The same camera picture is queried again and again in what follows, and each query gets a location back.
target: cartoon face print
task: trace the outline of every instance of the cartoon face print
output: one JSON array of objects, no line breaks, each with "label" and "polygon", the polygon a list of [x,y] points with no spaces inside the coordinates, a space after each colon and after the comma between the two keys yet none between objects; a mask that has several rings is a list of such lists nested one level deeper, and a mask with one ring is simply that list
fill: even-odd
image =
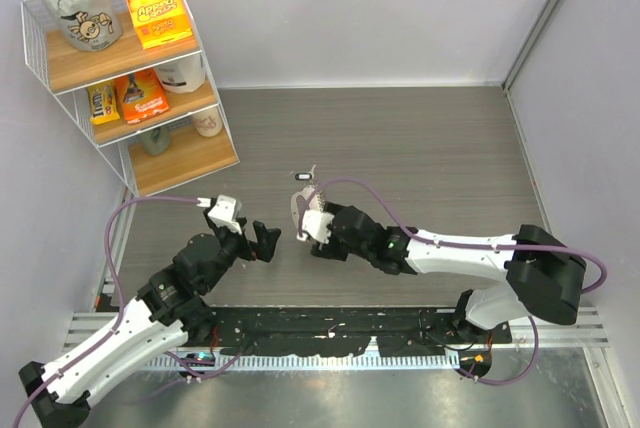
[{"label": "cartoon face print", "polygon": [[97,15],[88,18],[89,14],[86,11],[79,11],[72,16],[64,16],[66,20],[76,20],[78,22],[75,26],[70,26],[69,31],[74,35],[78,35],[78,40],[84,43],[88,43],[100,34],[100,25],[107,26],[109,33],[113,33],[113,22],[111,17],[106,13],[99,13]]}]

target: shelf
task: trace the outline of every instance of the shelf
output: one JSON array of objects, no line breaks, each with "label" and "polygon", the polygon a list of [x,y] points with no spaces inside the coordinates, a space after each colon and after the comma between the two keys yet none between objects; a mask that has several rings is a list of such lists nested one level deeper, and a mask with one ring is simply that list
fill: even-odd
[{"label": "shelf", "polygon": [[200,136],[193,125],[171,131],[171,144],[150,156],[140,143],[129,147],[141,196],[157,193],[238,162],[226,130],[213,138]]},{"label": "shelf", "polygon": [[205,81],[204,85],[192,93],[178,94],[166,91],[165,94],[171,107],[169,111],[132,125],[127,123],[124,117],[122,117],[122,113],[120,113],[121,118],[119,120],[93,127],[96,143],[98,145],[105,145],[217,103],[216,94],[209,80]]},{"label": "shelf", "polygon": [[49,88],[53,93],[63,93],[200,51],[194,36],[143,50],[129,13],[118,14],[118,19],[122,24],[122,36],[102,51],[78,51],[60,31],[47,33]]}]

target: gray wall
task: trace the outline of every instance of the gray wall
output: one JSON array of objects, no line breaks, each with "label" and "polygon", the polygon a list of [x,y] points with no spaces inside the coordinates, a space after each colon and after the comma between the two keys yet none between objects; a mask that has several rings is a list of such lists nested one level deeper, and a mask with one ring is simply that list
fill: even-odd
[{"label": "gray wall", "polygon": [[502,82],[544,0],[188,0],[223,87]]},{"label": "gray wall", "polygon": [[[20,0],[0,0],[0,418],[25,399],[18,369],[57,357],[90,306],[102,230],[121,183],[24,64]],[[36,425],[29,412],[22,427]]]},{"label": "gray wall", "polygon": [[564,0],[513,90],[553,229],[610,266],[609,282],[591,299],[634,401],[640,399],[639,83],[640,0]]}]

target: black wire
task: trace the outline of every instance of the black wire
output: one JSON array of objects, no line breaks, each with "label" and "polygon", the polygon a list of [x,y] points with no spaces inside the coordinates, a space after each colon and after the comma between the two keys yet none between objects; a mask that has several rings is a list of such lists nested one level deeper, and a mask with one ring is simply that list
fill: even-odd
[{"label": "black wire", "polygon": [[422,332],[427,335],[427,337],[431,338],[431,340],[435,341],[436,343],[438,343],[439,345],[442,345],[444,348],[446,348],[447,350],[452,350],[452,351],[467,351],[470,350],[471,348],[473,348],[474,346],[476,346],[475,343],[471,343],[469,346],[465,347],[465,348],[452,348],[451,346],[447,345],[446,343],[443,343],[442,341],[440,341],[439,339],[437,339],[436,337],[434,337],[431,333],[429,333],[427,330],[422,330]]}]

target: white cup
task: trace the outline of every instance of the white cup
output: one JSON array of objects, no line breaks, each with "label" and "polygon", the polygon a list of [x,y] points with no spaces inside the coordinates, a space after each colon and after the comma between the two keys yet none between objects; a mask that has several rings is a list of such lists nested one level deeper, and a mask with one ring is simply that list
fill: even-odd
[{"label": "white cup", "polygon": [[222,131],[224,126],[217,106],[199,111],[191,115],[191,119],[193,120],[193,125],[196,127],[196,130],[202,136],[216,136]]}]

